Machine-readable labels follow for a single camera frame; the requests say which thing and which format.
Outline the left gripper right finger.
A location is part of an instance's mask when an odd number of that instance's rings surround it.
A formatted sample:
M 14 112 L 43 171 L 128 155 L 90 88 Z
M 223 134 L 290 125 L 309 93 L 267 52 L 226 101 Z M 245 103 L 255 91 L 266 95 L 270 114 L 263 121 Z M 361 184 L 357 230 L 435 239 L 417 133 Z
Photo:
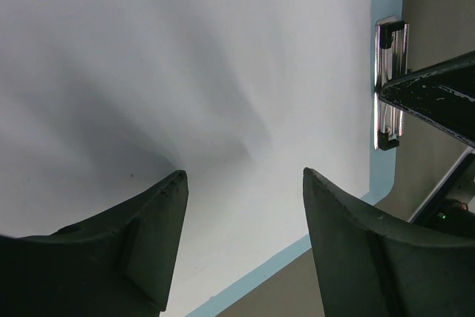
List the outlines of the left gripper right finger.
M 408 223 L 304 169 L 326 316 L 472 316 L 474 240 Z

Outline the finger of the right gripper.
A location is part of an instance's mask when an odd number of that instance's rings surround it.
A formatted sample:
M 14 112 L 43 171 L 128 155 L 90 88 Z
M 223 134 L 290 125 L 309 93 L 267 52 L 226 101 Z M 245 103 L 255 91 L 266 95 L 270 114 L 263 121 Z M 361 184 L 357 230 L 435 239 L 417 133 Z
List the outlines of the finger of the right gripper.
M 473 51 L 390 80 L 379 97 L 465 145 L 474 145 Z

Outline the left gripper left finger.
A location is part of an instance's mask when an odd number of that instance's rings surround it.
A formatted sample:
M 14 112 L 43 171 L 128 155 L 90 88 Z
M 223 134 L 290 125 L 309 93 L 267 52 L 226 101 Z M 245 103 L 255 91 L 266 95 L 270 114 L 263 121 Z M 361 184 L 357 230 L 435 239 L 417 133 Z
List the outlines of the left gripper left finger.
M 183 170 L 52 235 L 1 238 L 3 316 L 158 316 L 188 202 Z

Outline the light blue clipboard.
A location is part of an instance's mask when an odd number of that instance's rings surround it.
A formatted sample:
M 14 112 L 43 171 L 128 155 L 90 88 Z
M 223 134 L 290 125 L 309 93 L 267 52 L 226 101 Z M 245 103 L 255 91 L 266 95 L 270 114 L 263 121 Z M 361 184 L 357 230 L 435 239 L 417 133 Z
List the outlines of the light blue clipboard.
M 371 0 L 372 37 L 376 22 L 388 16 L 402 16 L 403 0 Z M 396 150 L 370 149 L 370 190 L 362 200 L 374 205 L 385 198 L 393 187 L 396 169 Z M 222 292 L 189 313 L 190 316 L 217 316 L 239 299 L 259 287 L 311 248 L 308 235 L 289 245 L 268 261 L 231 284 Z

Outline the white paper sheet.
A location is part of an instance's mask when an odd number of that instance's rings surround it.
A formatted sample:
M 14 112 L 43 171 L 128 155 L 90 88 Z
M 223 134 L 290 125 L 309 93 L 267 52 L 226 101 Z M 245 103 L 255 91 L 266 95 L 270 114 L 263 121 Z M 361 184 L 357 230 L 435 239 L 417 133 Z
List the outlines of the white paper sheet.
M 166 309 L 307 233 L 305 168 L 370 185 L 371 0 L 1 0 L 1 232 L 46 235 L 177 169 Z

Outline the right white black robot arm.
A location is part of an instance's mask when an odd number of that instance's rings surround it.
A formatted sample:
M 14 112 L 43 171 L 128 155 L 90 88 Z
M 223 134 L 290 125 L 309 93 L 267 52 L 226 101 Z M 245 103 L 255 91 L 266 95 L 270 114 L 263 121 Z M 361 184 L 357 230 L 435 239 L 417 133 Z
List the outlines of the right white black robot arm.
M 429 123 L 468 146 L 410 222 L 474 237 L 474 52 L 389 81 L 382 102 Z

